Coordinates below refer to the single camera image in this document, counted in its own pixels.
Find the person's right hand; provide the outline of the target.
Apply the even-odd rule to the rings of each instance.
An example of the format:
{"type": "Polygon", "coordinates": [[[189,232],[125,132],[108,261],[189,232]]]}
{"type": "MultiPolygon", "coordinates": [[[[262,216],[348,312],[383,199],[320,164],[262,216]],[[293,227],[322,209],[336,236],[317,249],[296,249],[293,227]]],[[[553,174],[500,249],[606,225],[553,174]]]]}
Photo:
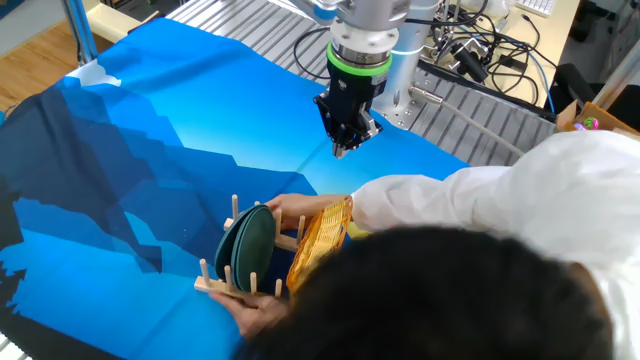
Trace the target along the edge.
{"type": "Polygon", "coordinates": [[[322,209],[348,198],[348,195],[281,194],[266,203],[272,212],[281,212],[282,231],[297,230],[299,218],[310,221],[322,209]]]}

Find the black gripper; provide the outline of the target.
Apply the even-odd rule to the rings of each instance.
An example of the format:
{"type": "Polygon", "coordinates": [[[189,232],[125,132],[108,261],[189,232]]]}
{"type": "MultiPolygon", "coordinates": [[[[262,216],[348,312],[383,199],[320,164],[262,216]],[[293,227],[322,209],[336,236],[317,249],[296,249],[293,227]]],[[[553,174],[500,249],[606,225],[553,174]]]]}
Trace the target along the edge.
{"type": "Polygon", "coordinates": [[[350,124],[349,149],[357,149],[382,131],[369,110],[373,99],[384,91],[388,73],[362,76],[341,69],[331,69],[329,73],[329,88],[316,96],[314,102],[332,140],[332,154],[341,159],[348,152],[345,124],[350,124]]]}

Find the person's left hand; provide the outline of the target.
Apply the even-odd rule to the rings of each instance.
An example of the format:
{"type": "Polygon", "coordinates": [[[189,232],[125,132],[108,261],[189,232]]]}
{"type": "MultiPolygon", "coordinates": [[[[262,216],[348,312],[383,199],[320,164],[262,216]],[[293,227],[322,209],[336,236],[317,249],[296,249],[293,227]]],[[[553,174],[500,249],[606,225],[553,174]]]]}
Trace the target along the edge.
{"type": "Polygon", "coordinates": [[[290,309],[287,301],[274,296],[249,295],[240,300],[219,291],[212,291],[209,295],[231,314],[240,335],[245,338],[273,326],[290,309]]]}

